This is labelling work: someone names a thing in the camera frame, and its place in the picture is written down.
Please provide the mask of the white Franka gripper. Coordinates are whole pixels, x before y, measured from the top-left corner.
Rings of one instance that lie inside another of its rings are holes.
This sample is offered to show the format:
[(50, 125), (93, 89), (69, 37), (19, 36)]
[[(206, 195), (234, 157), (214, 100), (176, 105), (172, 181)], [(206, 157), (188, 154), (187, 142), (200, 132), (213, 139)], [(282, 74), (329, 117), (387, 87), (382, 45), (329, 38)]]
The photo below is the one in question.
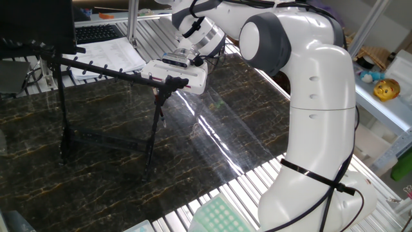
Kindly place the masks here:
[(207, 65), (203, 63), (200, 67), (190, 66), (188, 68), (182, 68), (163, 63), (159, 60), (152, 60), (146, 64), (140, 74), (143, 78), (152, 79), (161, 83), (165, 83), (168, 76), (187, 79), (188, 83), (182, 90), (200, 95), (206, 87)]

